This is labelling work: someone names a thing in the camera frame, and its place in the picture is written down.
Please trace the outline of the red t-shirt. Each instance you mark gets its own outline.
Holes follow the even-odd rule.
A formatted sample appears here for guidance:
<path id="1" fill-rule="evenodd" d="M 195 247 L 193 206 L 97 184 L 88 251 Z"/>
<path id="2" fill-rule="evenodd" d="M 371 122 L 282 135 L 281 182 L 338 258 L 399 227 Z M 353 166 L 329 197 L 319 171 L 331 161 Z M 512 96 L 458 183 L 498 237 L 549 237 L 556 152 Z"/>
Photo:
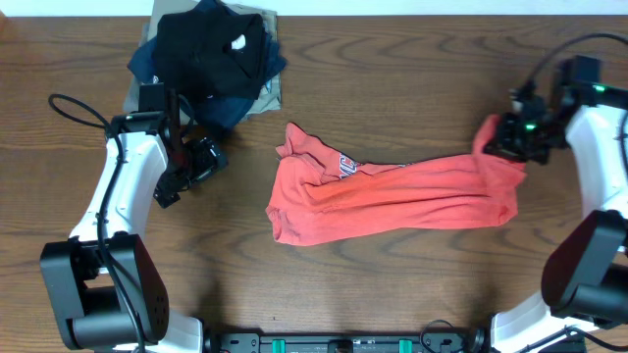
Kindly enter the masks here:
<path id="1" fill-rule="evenodd" d="M 506 224 L 526 173 L 522 163 L 484 153 L 498 122 L 485 119 L 468 154 L 404 165 L 359 163 L 287 124 L 266 208 L 275 240 L 313 246 L 400 228 Z"/>

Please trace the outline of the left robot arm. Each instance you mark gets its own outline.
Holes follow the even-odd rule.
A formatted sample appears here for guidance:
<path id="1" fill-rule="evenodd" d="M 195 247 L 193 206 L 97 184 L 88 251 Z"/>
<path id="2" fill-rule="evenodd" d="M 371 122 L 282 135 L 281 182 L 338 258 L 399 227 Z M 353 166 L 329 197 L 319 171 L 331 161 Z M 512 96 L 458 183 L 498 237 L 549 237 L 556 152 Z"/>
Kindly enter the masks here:
<path id="1" fill-rule="evenodd" d="M 209 137 L 187 139 L 182 98 L 144 84 L 138 107 L 98 127 L 106 162 L 87 210 L 65 241 L 43 247 L 39 265 L 67 348 L 201 352 L 203 324 L 171 309 L 144 245 L 150 206 L 167 208 L 227 164 Z"/>

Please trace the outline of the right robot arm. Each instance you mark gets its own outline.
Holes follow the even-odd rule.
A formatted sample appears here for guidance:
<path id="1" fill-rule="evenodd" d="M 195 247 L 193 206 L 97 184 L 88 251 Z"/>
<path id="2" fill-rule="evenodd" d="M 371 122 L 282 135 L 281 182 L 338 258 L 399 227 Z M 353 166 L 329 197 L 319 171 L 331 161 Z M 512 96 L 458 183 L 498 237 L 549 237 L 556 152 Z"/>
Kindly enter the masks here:
<path id="1" fill-rule="evenodd" d="M 627 268 L 614 261 L 627 251 L 627 92 L 601 70 L 586 56 L 560 63 L 549 100 L 529 79 L 484 149 L 542 165 L 551 149 L 570 149 L 583 220 L 550 254 L 540 290 L 477 333 L 477 352 L 583 352 L 595 331 L 627 322 Z"/>

